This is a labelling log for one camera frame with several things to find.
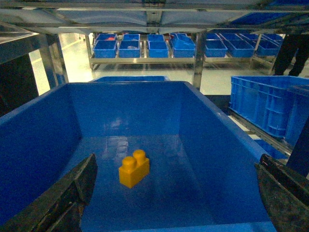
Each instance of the metal shelving rack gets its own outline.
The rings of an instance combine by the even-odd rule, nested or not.
[[[174,64],[194,64],[195,59],[192,58],[174,58],[172,49],[167,42],[169,48],[169,57],[168,58],[151,58],[149,57],[149,50],[147,41],[142,37],[140,41],[140,57],[139,58],[120,58],[119,50],[117,51],[115,58],[95,58],[92,53],[92,49],[89,42],[89,37],[86,36],[86,45],[87,52],[89,58],[89,64],[91,69],[97,69],[100,64],[166,64],[166,63],[174,63]]]
[[[200,89],[201,77],[203,71],[204,61],[206,62],[232,62],[231,58],[224,60],[220,59],[205,59],[204,48],[206,43],[205,32],[218,32],[219,30],[230,30],[235,31],[246,31],[247,33],[307,33],[309,27],[307,23],[309,6],[308,5],[269,5],[273,0],[261,0],[258,4],[247,5],[247,4],[186,4],[186,3],[166,3],[165,0],[153,0],[147,1],[146,3],[106,3],[106,2],[42,2],[42,1],[16,1],[16,0],[3,0],[0,1],[0,9],[5,10],[28,10],[28,11],[41,11],[49,14],[51,17],[59,20],[58,23],[41,23],[38,22],[23,22],[22,20],[14,20],[14,18],[8,22],[0,23],[0,25],[6,24],[11,27],[23,28],[29,31],[38,33],[56,33],[62,32],[121,32],[125,29],[129,30],[140,30],[143,29],[148,33],[157,33],[161,29],[169,29],[172,31],[192,32],[196,33],[196,55],[194,62],[192,60],[154,60],[148,57],[138,60],[118,60],[115,62],[122,63],[158,63],[158,62],[188,62],[194,64],[194,76],[193,85]],[[90,23],[78,23],[65,17],[61,12],[64,11],[115,11],[115,12],[145,12],[147,15],[147,22],[145,24],[137,23],[109,23],[109,22],[90,22]],[[163,12],[190,12],[192,14],[196,12],[218,12],[218,13],[238,13],[237,17],[231,18],[220,24],[192,24],[192,23],[181,23],[181,24],[162,24],[161,18]],[[288,15],[282,16],[279,19],[270,20],[266,23],[258,25],[238,25],[232,24],[233,20],[240,18],[249,13],[288,13]],[[89,59],[93,63],[106,63],[107,60],[97,60],[89,54]]]

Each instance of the black pants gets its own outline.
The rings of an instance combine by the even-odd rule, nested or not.
[[[301,73],[309,58],[309,35],[287,35],[274,64],[275,75],[283,75],[291,64],[297,49],[296,62],[289,75],[298,76]]]

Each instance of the metal pole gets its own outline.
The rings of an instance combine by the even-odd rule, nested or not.
[[[194,63],[194,74],[193,74],[193,86],[198,90],[201,88],[203,64],[205,60],[205,45],[206,45],[206,34],[205,32],[200,32],[197,34],[196,42],[196,54]]]
[[[92,52],[91,52],[91,46],[90,46],[90,39],[89,39],[88,35],[85,36],[85,41],[86,41],[86,46],[87,46],[89,66],[90,66],[91,69],[93,69],[93,64],[91,63]]]
[[[49,87],[50,89],[52,89],[56,87],[59,83],[58,83],[58,79],[56,76],[56,71],[54,68],[52,54],[49,49],[47,37],[46,37],[46,45],[40,48],[40,54],[41,54],[42,62],[43,62],[44,69],[46,72]]]
[[[51,50],[52,60],[56,71],[56,76],[58,78],[58,83],[68,83],[68,74],[67,69],[64,63],[63,53],[61,49],[61,43],[58,35],[48,35],[53,37],[52,39],[55,41],[49,49]]]
[[[259,34],[259,38],[257,39],[256,45],[255,45],[255,48],[254,48],[255,51],[259,48],[261,38],[262,38],[262,34]]]

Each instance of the yellow toy block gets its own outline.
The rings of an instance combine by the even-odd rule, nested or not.
[[[132,156],[122,160],[119,168],[119,181],[128,188],[133,188],[149,173],[149,159],[143,150],[136,150]]]

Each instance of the stainless steel frame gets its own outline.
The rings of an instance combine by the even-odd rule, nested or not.
[[[13,38],[0,42],[0,63],[40,50],[50,88],[62,82],[69,82],[60,41],[57,35],[18,33]]]
[[[251,122],[247,121],[243,117],[239,116],[233,111],[230,111],[230,115],[237,120],[240,124],[248,128],[250,131],[252,131],[254,134],[262,138],[265,142],[268,144],[272,145],[274,148],[276,148],[278,151],[283,153],[287,158],[290,157],[292,153],[292,149],[290,149],[285,143],[283,143],[280,140],[277,140],[273,137],[271,137],[269,134],[266,132],[262,131],[261,129],[257,128],[254,124]]]
[[[84,2],[39,2],[39,1],[0,1],[0,8],[54,8],[60,11],[207,11],[207,12],[244,12],[244,13],[309,13],[308,6],[267,6],[261,3],[253,6],[247,4],[159,4],[144,3],[84,3]]]
[[[174,58],[172,56],[172,50],[167,42],[169,48],[169,57],[168,58],[151,58],[149,57],[147,41],[142,40],[140,42],[140,58],[120,58],[119,51],[117,51],[116,58],[95,58],[92,54],[90,47],[89,37],[86,36],[86,45],[89,57],[90,68],[94,69],[94,65],[100,64],[165,64],[165,63],[174,63],[174,64],[193,64],[195,58]]]

